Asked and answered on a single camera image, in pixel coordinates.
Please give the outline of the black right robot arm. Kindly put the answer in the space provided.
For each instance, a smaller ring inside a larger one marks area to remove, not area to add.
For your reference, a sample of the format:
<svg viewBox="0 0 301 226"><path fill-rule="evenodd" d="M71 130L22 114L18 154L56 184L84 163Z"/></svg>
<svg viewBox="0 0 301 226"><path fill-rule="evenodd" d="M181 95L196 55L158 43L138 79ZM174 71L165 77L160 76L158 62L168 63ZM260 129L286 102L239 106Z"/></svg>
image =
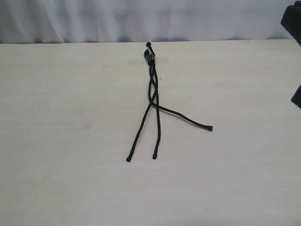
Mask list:
<svg viewBox="0 0 301 226"><path fill-rule="evenodd" d="M289 5L281 19L281 25L289 32L294 40L301 45L301 1Z"/></svg>

